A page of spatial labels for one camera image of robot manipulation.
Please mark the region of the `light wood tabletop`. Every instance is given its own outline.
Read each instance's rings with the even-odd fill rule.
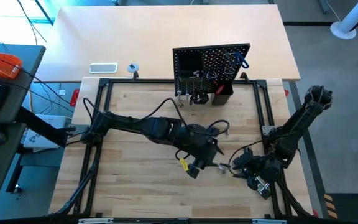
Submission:
[[[173,78],[173,48],[243,43],[249,78],[300,79],[276,5],[61,7],[37,77],[80,82],[91,63],[117,62],[97,76],[137,63],[142,78]]]
[[[88,97],[94,101],[98,83],[99,78],[83,79],[74,124],[90,123],[82,99]],[[171,84],[115,83],[110,110],[119,115],[141,118],[165,98],[174,97],[173,89]],[[290,113],[282,81],[268,80],[268,90],[275,124],[283,125]],[[100,108],[104,106],[105,92]],[[234,85],[234,94],[224,106],[212,106],[209,102],[206,105],[185,105],[180,111],[188,124],[207,126],[218,119],[230,122],[229,135],[218,136],[218,145],[224,155],[218,154],[215,161],[227,163],[236,149],[260,139],[254,92],[249,85]],[[178,118],[170,102],[155,116]],[[252,146],[252,150],[254,154],[263,154],[260,144]],[[215,167],[207,167],[200,171],[197,179],[192,179],[175,159],[175,151],[174,147],[154,144],[145,136],[110,130],[103,142],[92,213],[132,218],[263,218],[266,213],[272,214],[271,199],[264,200],[248,188],[245,180],[235,179],[229,173],[222,174]],[[85,145],[81,143],[66,147],[51,212],[61,208],[76,189],[84,152]],[[288,188],[305,210],[311,212],[298,154],[285,174]],[[278,195],[284,211],[281,193]]]

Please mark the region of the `orange object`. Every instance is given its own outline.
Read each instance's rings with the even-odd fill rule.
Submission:
[[[22,60],[15,55],[0,53],[0,77],[14,79],[22,68]]]

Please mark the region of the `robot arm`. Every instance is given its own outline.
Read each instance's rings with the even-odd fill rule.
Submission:
[[[219,130],[212,126],[204,128],[198,124],[184,124],[180,119],[165,117],[149,117],[137,119],[116,115],[110,111],[98,113],[92,125],[82,135],[80,141],[94,145],[102,140],[110,129],[142,134],[150,141],[165,144],[187,152],[195,158],[194,166],[204,169],[215,166],[213,159],[217,152],[223,154],[218,147],[216,137]],[[196,178],[198,171],[191,174]]]
[[[288,168],[298,149],[298,142],[314,119],[324,110],[331,107],[332,92],[323,86],[312,86],[305,95],[305,102],[295,114],[281,127],[273,128],[264,138],[268,151],[266,156],[254,156],[251,149],[244,148],[243,154],[233,160],[233,169],[240,173],[237,178],[247,179],[248,186],[267,199],[270,196],[258,177],[269,185],[275,182],[281,188],[292,207],[299,216],[310,216],[296,201],[287,186],[280,178],[282,168]]]

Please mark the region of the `red sticker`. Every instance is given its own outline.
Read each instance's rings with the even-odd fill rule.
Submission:
[[[78,94],[80,94],[80,89],[75,89],[71,96],[70,106],[75,106],[77,104]]]

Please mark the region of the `black pegboard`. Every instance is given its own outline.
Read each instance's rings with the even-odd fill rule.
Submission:
[[[184,47],[173,49],[173,72],[175,79],[175,96],[177,91],[181,91],[182,95],[188,93],[193,94],[194,90],[203,93],[214,93],[217,85],[214,80],[219,82],[233,82],[239,72],[241,65],[235,63],[234,52],[239,52],[244,58],[246,57],[250,44],[230,44],[215,45],[204,47]],[[201,52],[203,62],[202,81],[197,82],[181,82],[178,75],[178,53],[186,51]]]

